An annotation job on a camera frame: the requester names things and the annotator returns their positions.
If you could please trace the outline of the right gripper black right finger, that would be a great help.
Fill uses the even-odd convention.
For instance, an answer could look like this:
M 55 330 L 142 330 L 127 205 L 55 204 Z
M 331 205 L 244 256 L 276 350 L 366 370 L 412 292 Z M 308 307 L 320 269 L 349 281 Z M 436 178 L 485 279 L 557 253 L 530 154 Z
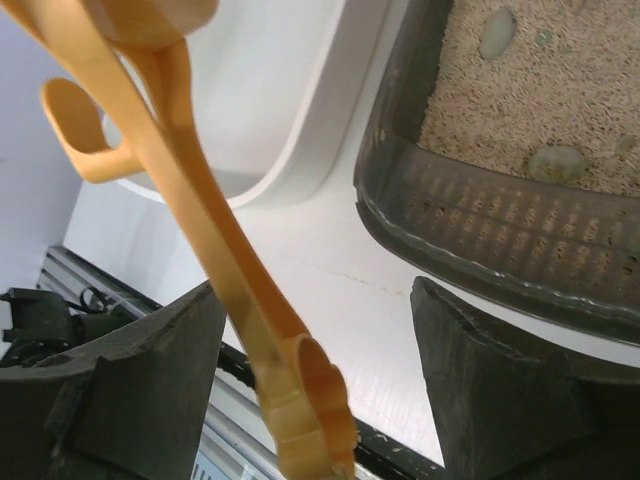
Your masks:
M 425 277 L 410 296 L 450 479 L 635 479 L 639 371 L 551 343 Z

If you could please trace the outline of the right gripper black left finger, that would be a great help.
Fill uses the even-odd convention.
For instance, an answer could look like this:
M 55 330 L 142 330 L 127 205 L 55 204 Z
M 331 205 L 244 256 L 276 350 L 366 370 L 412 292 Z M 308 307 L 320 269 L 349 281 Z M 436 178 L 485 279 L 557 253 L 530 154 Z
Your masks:
M 187 479 L 225 311 L 201 284 L 32 366 L 1 372 L 5 479 Z

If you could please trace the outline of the orange plastic litter scoop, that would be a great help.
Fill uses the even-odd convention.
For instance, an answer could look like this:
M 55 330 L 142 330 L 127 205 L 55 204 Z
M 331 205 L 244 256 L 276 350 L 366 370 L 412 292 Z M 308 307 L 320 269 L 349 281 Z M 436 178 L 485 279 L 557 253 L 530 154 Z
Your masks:
M 288 479 L 351 479 L 356 424 L 340 370 L 288 303 L 233 215 L 197 137 L 187 36 L 213 1 L 5 1 L 66 70 L 40 91 L 79 175 L 148 174 L 226 309 Z

